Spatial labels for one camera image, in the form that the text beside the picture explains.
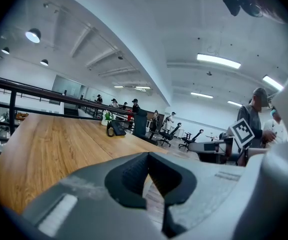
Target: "ceiling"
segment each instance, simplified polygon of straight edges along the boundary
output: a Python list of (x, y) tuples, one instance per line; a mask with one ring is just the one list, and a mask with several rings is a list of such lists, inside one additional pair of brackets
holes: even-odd
[[(158, 33), (176, 94), (197, 92), (214, 96), (216, 102), (243, 104), (257, 87), (265, 87), (269, 95), (276, 92), (262, 81), (265, 75), (281, 84), (288, 78), (286, 24), (243, 10), (234, 17), (222, 0), (141, 0), (140, 7), (152, 15), (149, 27)], [(41, 31), (41, 45), (26, 39), (24, 33), (32, 27)], [(73, 0), (19, 0), (0, 27), (0, 49), (4, 46), (11, 56), (36, 64), (48, 59), (49, 68), (59, 72), (68, 68), (65, 73), (72, 79), (77, 71), (89, 71), (90, 78), (99, 76), (111, 86), (152, 86), (152, 78), (94, 28), (87, 10)], [(199, 62), (198, 53), (240, 62), (241, 67)]]

